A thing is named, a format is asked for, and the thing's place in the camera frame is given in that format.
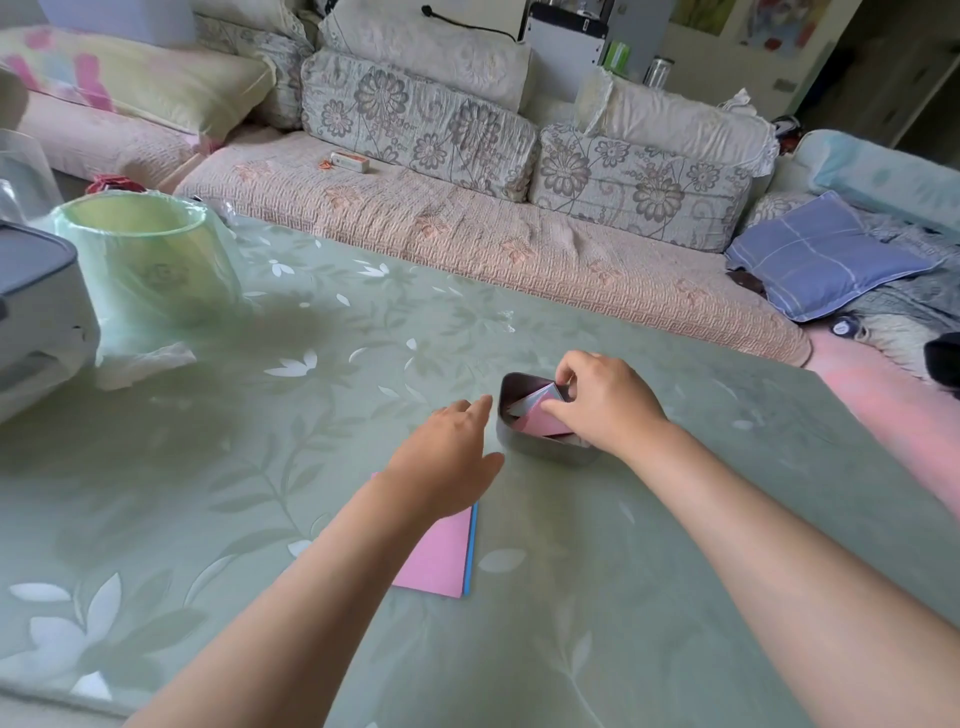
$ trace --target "white appliance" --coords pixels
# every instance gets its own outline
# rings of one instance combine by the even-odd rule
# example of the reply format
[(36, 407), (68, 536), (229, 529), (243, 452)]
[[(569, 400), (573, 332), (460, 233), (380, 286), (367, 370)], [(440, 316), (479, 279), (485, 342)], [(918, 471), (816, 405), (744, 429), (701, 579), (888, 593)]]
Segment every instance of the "white appliance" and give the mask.
[(92, 364), (99, 344), (77, 250), (0, 221), (0, 422)]
[(554, 5), (534, 3), (523, 42), (530, 46), (535, 93), (561, 101), (577, 98), (580, 82), (603, 60), (607, 24)]

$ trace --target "red object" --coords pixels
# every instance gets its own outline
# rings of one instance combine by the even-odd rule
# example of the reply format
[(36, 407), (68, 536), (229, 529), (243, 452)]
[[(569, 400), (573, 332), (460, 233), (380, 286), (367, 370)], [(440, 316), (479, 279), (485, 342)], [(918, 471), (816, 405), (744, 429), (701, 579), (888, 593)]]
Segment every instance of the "red object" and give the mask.
[(93, 184), (86, 189), (86, 194), (95, 195), (98, 192), (106, 192), (109, 189), (123, 189), (128, 192), (146, 192), (147, 188), (139, 182), (134, 182), (129, 177), (122, 175), (97, 175), (93, 178)]

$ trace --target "hand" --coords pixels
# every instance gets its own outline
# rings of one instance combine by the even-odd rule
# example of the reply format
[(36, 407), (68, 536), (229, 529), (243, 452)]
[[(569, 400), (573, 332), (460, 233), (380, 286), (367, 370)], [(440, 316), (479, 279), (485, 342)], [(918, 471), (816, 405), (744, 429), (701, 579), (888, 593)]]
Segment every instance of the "hand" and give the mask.
[(543, 411), (621, 460), (638, 438), (669, 424), (656, 395), (622, 359), (568, 352), (556, 379), (570, 384), (573, 401), (547, 400), (540, 404)]
[(453, 516), (487, 492), (503, 454), (483, 455), (483, 430), (493, 398), (455, 401), (438, 409), (401, 445), (380, 477), (432, 521)]

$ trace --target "printer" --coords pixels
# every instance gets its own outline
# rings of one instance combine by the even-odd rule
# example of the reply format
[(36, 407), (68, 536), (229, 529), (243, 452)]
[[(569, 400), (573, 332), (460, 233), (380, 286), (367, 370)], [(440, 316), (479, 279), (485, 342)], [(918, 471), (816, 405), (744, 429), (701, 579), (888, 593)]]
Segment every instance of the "printer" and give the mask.
[(0, 422), (92, 364), (99, 344), (77, 250), (0, 220)]

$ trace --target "black cable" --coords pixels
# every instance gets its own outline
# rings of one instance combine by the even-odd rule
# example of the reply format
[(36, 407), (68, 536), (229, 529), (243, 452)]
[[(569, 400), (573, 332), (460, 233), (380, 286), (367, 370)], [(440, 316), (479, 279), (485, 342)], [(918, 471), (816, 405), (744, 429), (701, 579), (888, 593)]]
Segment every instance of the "black cable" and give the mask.
[(457, 25), (461, 28), (466, 28), (469, 31), (487, 31), (488, 33), (500, 33), (502, 36), (508, 37), (514, 43), (517, 42), (516, 38), (511, 36), (506, 31), (497, 30), (496, 28), (484, 28), (482, 25), (468, 25), (467, 23), (461, 23), (458, 20), (451, 20), (448, 17), (440, 15), (438, 12), (433, 12), (433, 8), (429, 5), (424, 5), (420, 10), (426, 17), (435, 17), (438, 20), (442, 20), (444, 23), (449, 23), (450, 25)]

